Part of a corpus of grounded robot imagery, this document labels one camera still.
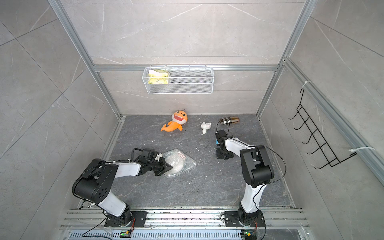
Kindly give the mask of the white plate teal rim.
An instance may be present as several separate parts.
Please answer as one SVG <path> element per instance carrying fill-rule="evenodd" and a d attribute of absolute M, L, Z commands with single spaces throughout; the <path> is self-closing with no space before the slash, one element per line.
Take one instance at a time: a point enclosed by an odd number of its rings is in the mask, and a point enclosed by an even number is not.
<path fill-rule="evenodd" d="M 167 172 L 168 177 L 173 177 L 182 172 L 185 165 L 186 157 L 180 152 L 175 152 L 166 157 L 166 162 L 173 168 Z"/>

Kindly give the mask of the clear bubble wrap sheet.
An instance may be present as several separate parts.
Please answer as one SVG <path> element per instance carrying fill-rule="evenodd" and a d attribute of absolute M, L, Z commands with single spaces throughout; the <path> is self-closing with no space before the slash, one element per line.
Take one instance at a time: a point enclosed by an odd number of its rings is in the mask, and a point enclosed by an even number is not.
<path fill-rule="evenodd" d="M 164 153 L 163 157 L 165 158 L 166 163 L 173 167 L 171 170 L 164 173 L 164 176 L 169 178 L 177 177 L 197 167 L 197 162 L 179 149 L 170 150 Z"/>

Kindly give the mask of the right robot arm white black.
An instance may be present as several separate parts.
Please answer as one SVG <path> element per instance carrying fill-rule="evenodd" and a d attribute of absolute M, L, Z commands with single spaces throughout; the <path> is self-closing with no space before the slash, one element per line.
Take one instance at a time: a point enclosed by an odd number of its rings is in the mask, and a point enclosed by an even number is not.
<path fill-rule="evenodd" d="M 267 185 L 281 181 L 286 174 L 273 180 L 275 172 L 264 145 L 249 145 L 236 137 L 216 136 L 217 158 L 228 160 L 234 155 L 240 157 L 242 175 L 246 182 L 246 190 L 238 209 L 238 220 L 233 223 L 244 227 L 264 225 L 260 201 Z"/>

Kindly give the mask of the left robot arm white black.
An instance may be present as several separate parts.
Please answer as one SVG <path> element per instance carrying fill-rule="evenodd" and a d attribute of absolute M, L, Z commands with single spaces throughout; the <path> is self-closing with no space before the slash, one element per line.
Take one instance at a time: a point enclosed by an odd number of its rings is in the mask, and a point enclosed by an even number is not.
<path fill-rule="evenodd" d="M 106 212 L 106 226 L 128 226 L 133 222 L 131 207 L 112 193 L 116 178 L 134 177 L 154 172 L 161 176 L 173 167 L 160 157 L 150 162 L 106 162 L 94 159 L 77 178 L 72 187 L 75 197 L 89 201 Z"/>

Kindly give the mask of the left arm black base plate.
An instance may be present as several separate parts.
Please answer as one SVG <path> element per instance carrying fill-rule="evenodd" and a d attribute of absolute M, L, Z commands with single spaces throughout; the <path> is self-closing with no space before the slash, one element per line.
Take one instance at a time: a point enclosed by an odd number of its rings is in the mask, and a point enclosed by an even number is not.
<path fill-rule="evenodd" d="M 134 227 L 142 228 L 145 225 L 148 212 L 146 211 L 128 211 L 123 213 L 120 217 L 107 214 L 107 219 L 105 222 L 105 227 L 113 228 L 125 228 L 131 227 L 134 224 Z"/>

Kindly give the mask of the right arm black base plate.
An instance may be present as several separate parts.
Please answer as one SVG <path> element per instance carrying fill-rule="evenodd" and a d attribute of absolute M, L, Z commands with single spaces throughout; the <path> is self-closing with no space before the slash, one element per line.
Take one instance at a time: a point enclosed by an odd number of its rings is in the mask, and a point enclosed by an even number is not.
<path fill-rule="evenodd" d="M 223 218 L 226 227 L 260 227 L 266 226 L 264 214 L 261 210 L 254 213 L 244 213 L 242 210 L 225 211 Z"/>

